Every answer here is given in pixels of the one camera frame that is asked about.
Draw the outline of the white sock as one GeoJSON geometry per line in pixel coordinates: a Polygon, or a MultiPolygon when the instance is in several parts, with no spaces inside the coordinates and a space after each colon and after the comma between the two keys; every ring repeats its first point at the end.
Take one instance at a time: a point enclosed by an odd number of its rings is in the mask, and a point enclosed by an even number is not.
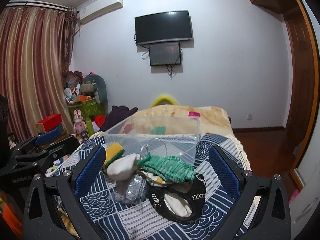
{"type": "Polygon", "coordinates": [[[107,175],[113,181],[128,180],[134,174],[140,160],[141,155],[136,153],[121,157],[108,166],[107,175]]]}

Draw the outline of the green knitted sock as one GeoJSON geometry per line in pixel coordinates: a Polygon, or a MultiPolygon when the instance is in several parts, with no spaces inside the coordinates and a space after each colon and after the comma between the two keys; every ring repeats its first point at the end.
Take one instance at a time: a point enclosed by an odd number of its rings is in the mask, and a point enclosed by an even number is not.
{"type": "Polygon", "coordinates": [[[173,183],[183,184],[195,179],[194,168],[176,156],[161,157],[148,152],[147,156],[137,163],[137,168],[173,183]]]}

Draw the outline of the pink rabbit plush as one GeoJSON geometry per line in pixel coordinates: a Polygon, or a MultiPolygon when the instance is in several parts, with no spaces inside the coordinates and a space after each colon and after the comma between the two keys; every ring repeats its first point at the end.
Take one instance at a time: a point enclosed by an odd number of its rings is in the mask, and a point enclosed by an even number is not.
{"type": "Polygon", "coordinates": [[[86,139],[88,139],[88,134],[87,134],[87,126],[86,123],[83,120],[83,117],[81,115],[81,110],[74,110],[74,117],[73,117],[73,121],[74,121],[74,125],[73,125],[73,129],[74,129],[74,133],[76,136],[80,136],[81,139],[83,141],[85,141],[86,139]]]}

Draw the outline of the red cloth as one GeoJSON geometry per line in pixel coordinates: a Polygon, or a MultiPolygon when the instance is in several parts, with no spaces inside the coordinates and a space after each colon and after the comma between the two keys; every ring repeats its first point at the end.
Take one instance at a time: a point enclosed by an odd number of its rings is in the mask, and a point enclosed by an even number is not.
{"type": "Polygon", "coordinates": [[[105,116],[104,116],[104,115],[97,115],[97,116],[95,117],[94,121],[95,121],[95,124],[96,124],[99,128],[101,128],[102,125],[103,125],[104,122],[105,122],[105,116]]]}

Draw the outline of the blue white patterned tablecloth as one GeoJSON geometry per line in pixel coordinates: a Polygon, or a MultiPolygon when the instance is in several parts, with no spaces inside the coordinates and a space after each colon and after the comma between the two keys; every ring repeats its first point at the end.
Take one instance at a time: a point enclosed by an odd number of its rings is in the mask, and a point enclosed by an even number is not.
{"type": "MultiPolygon", "coordinates": [[[[96,135],[80,146],[52,173],[52,176],[59,176],[66,169],[72,170],[96,145],[108,147],[104,135],[96,135]]],[[[209,163],[209,148],[214,145],[220,146],[241,169],[251,168],[244,147],[236,137],[201,135],[196,145],[194,168],[204,176],[207,191],[203,214],[195,222],[171,222],[161,217],[148,199],[137,205],[116,202],[116,184],[103,172],[98,173],[88,193],[80,199],[80,203],[105,239],[209,239],[235,202],[227,195],[209,163]]]]}

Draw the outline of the grey green plush toy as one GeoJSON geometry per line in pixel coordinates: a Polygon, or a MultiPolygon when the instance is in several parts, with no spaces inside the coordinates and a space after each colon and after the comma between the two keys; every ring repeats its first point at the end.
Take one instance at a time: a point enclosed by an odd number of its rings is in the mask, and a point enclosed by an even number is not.
{"type": "Polygon", "coordinates": [[[79,93],[81,95],[94,94],[94,98],[99,105],[105,106],[107,103],[106,83],[97,74],[90,74],[83,78],[79,93]]]}

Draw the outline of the yellow green sponge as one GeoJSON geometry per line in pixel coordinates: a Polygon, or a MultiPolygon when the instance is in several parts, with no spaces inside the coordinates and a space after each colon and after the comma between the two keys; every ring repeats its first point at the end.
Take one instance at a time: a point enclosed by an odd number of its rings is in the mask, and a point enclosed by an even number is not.
{"type": "Polygon", "coordinates": [[[107,169],[108,166],[115,160],[119,159],[124,154],[124,152],[124,148],[118,142],[115,142],[112,145],[110,145],[106,149],[106,159],[103,164],[103,168],[107,169]]]}

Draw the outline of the beige patterned blanket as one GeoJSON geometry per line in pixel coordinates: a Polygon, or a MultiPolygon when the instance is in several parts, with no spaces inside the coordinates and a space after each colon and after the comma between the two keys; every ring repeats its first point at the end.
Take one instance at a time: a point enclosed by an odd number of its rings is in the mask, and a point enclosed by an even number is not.
{"type": "Polygon", "coordinates": [[[156,127],[164,127],[166,135],[234,134],[227,112],[213,106],[160,105],[138,111],[117,124],[120,134],[133,130],[140,134],[151,134],[156,127]]]}

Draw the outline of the striped red gold curtain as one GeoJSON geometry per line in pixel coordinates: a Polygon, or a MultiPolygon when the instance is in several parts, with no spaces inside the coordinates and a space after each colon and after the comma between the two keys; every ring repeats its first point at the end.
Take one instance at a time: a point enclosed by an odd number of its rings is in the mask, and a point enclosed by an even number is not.
{"type": "Polygon", "coordinates": [[[25,140],[36,123],[60,114],[71,133],[64,94],[77,16],[37,7],[8,7],[1,13],[1,95],[9,102],[9,130],[25,140]]]}

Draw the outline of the clear plastic storage box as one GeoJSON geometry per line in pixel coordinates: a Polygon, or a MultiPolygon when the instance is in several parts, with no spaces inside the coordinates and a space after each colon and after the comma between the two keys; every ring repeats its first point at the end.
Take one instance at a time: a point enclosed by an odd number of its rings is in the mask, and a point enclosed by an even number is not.
{"type": "Polygon", "coordinates": [[[193,166],[199,134],[166,135],[164,127],[156,127],[151,134],[140,134],[135,130],[120,134],[117,124],[104,133],[107,146],[118,142],[125,150],[124,155],[140,154],[142,158],[149,152],[161,157],[176,156],[193,166]]]}

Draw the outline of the red box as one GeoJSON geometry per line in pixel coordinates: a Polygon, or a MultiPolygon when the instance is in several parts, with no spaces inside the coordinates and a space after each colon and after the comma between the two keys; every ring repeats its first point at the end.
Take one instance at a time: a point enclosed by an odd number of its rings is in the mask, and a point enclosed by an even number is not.
{"type": "Polygon", "coordinates": [[[61,123],[61,114],[52,114],[36,123],[36,131],[37,133],[47,133],[61,123]]]}

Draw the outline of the black patterned sock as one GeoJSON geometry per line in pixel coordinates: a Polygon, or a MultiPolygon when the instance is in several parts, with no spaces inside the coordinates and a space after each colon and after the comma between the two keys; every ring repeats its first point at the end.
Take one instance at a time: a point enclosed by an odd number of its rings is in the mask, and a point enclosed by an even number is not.
{"type": "Polygon", "coordinates": [[[163,218],[178,223],[198,220],[203,213],[205,196],[206,181],[199,173],[184,184],[148,188],[148,199],[154,210],[163,218]]]}

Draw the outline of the brown wooden door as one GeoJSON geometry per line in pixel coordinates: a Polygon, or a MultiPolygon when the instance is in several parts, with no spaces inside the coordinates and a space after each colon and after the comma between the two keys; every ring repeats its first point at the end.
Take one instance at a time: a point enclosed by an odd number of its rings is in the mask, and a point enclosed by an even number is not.
{"type": "Polygon", "coordinates": [[[319,50],[310,17],[302,0],[284,13],[292,54],[292,96],[287,132],[298,147],[292,167],[301,163],[316,123],[319,108],[319,50]]]}

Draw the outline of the silver glitter pouch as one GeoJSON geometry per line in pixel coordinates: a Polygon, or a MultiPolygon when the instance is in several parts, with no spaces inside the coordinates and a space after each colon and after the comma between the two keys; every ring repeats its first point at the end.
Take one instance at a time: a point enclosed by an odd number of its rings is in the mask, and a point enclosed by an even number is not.
{"type": "Polygon", "coordinates": [[[142,203],[148,194],[148,182],[143,176],[134,174],[130,179],[116,182],[114,199],[123,204],[142,203]]]}

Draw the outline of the green cardboard box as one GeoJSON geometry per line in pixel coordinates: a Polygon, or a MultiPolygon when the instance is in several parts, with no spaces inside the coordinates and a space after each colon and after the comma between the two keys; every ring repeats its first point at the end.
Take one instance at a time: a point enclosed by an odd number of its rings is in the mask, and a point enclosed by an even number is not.
{"type": "Polygon", "coordinates": [[[74,118],[74,111],[80,110],[81,116],[86,119],[90,118],[92,121],[99,115],[105,115],[105,109],[102,105],[99,105],[95,99],[91,99],[85,102],[76,102],[68,104],[68,110],[71,115],[71,119],[74,118]]]}

